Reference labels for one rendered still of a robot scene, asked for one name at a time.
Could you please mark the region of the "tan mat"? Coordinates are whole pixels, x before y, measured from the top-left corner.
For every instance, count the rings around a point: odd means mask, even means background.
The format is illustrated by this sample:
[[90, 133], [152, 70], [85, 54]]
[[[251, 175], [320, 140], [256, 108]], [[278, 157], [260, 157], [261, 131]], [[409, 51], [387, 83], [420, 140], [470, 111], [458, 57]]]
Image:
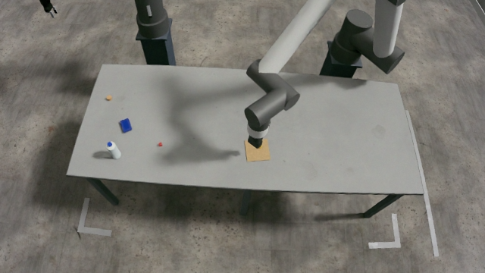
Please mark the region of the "tan mat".
[[256, 149], [253, 145], [248, 143], [248, 140], [245, 140], [245, 146], [247, 162], [271, 160], [268, 139], [262, 140], [262, 147], [260, 149]]

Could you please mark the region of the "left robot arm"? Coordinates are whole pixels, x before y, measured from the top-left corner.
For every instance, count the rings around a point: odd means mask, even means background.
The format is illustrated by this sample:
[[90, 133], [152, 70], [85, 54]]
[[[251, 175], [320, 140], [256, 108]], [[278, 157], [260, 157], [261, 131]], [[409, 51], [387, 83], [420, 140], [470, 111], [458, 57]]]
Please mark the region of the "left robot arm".
[[[278, 72], [335, 1], [308, 0], [266, 55], [249, 65], [247, 76], [267, 93], [244, 110], [252, 130], [267, 130], [272, 117], [282, 110], [291, 109], [298, 102], [300, 94]], [[362, 10], [349, 10], [331, 45], [333, 58], [342, 64], [352, 65], [363, 55], [389, 74], [405, 54], [394, 45], [404, 2], [375, 0], [374, 21]]]

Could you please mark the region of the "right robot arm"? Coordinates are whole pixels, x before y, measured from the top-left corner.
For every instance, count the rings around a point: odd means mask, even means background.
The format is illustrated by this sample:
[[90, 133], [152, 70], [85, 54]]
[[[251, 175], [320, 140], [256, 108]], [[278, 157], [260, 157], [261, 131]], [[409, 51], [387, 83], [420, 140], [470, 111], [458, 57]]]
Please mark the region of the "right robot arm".
[[135, 0], [136, 22], [141, 36], [155, 39], [163, 36], [169, 30], [167, 11], [163, 0]]

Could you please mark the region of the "blue flat rectangular block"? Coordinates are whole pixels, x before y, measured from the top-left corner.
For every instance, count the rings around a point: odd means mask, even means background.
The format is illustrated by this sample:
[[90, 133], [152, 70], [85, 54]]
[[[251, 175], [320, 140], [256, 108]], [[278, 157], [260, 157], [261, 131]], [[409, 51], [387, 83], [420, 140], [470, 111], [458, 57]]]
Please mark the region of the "blue flat rectangular block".
[[122, 131], [124, 133], [130, 132], [132, 130], [132, 127], [128, 118], [120, 121], [120, 125], [122, 126], [122, 129], [123, 129]]

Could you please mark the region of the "white plastic bottle with blue cap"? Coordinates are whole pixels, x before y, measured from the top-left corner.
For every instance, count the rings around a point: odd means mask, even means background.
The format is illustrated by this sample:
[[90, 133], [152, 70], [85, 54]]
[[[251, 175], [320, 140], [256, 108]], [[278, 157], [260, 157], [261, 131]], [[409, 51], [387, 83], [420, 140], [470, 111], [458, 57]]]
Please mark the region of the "white plastic bottle with blue cap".
[[106, 148], [111, 153], [114, 159], [120, 158], [121, 153], [114, 142], [108, 142], [108, 144], [106, 145]]

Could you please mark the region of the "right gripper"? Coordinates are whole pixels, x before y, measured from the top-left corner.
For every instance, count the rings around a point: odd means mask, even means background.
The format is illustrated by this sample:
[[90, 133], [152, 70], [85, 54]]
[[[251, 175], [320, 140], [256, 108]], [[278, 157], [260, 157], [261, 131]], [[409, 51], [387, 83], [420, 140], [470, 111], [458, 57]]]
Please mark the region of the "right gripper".
[[55, 8], [55, 6], [52, 5], [52, 3], [50, 2], [50, 0], [39, 0], [41, 5], [44, 7], [44, 10], [46, 13], [50, 13], [50, 15], [52, 16], [52, 18], [55, 18], [55, 16], [53, 15], [51, 9], [53, 8], [54, 12], [57, 14], [57, 10]]

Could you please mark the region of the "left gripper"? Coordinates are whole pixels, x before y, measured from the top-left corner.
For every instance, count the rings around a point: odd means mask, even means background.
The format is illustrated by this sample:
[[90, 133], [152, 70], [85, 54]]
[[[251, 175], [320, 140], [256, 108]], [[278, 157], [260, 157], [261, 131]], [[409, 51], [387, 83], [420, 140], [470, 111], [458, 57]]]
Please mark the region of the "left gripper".
[[263, 137], [267, 134], [268, 129], [262, 132], [252, 130], [247, 123], [247, 132], [249, 134], [248, 143], [258, 149], [262, 145]]

